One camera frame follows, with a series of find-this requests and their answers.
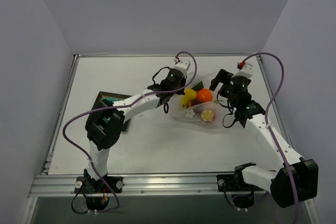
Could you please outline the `translucent plastic bag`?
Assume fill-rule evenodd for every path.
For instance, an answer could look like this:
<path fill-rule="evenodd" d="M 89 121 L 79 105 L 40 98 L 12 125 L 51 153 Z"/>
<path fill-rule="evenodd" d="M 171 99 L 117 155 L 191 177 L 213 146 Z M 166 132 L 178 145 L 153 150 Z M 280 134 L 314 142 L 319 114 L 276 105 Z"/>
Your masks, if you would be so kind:
<path fill-rule="evenodd" d="M 216 76 L 215 72 L 199 72 L 186 89 L 193 89 L 198 92 L 201 89 L 209 89 L 211 80 Z M 181 122 L 188 122 L 201 125 L 209 129 L 223 128 L 223 119 L 229 114 L 228 108 L 225 107 L 224 101 L 217 98 L 217 93 L 211 91 L 213 100 L 205 103 L 199 103 L 196 99 L 191 101 L 187 106 L 181 105 L 183 95 L 174 95 L 170 99 L 169 115 Z M 217 115 L 217 124 L 213 125 L 207 122 L 207 115 L 214 112 Z"/>

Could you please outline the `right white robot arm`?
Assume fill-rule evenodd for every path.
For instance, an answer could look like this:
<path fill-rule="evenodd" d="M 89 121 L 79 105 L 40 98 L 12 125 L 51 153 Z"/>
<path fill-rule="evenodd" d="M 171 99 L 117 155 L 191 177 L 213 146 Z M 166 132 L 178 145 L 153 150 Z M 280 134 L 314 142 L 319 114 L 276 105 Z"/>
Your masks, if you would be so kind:
<path fill-rule="evenodd" d="M 305 159 L 288 145 L 271 125 L 264 108 L 254 101 L 248 92 L 252 74 L 243 70 L 236 74 L 221 69 L 211 80 L 210 90 L 218 84 L 218 95 L 227 99 L 234 109 L 234 122 L 239 122 L 250 132 L 271 159 L 274 170 L 268 170 L 249 162 L 235 167 L 235 190 L 262 189 L 271 194 L 281 208 L 286 208 L 317 196 L 318 165 L 313 159 Z"/>

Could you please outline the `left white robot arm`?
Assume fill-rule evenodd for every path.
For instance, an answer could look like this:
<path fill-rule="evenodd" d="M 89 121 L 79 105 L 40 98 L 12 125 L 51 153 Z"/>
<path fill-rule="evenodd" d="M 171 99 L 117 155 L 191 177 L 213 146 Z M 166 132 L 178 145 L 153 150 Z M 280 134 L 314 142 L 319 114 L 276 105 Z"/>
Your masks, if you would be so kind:
<path fill-rule="evenodd" d="M 86 121 L 92 158 L 86 168 L 86 175 L 89 176 L 87 186 L 92 191 L 100 192 L 105 188 L 109 150 L 118 141 L 124 124 L 144 111 L 167 104 L 173 95 L 182 94 L 187 72 L 187 68 L 171 68 L 160 83 L 148 86 L 137 95 L 117 102 L 103 99 L 98 103 L 99 109 L 114 108 L 92 113 Z"/>

